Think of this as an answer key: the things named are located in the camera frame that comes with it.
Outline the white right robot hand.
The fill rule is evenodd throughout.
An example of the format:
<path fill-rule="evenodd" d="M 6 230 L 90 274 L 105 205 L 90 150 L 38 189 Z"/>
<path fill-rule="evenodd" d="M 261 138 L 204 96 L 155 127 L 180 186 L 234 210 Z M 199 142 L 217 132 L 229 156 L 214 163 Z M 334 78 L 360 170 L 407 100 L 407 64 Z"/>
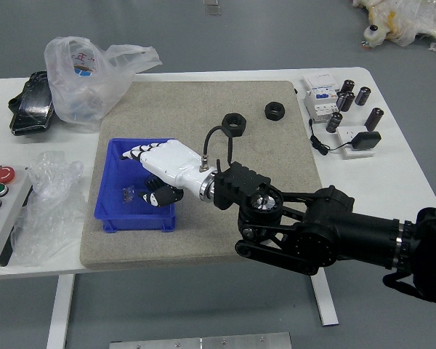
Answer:
<path fill-rule="evenodd" d="M 168 206 L 180 201 L 184 189 L 202 201 L 213 199 L 217 170 L 178 140 L 138 145 L 122 153 L 120 159 L 138 161 L 151 173 L 146 182 L 148 191 L 140 196 L 152 206 Z"/>

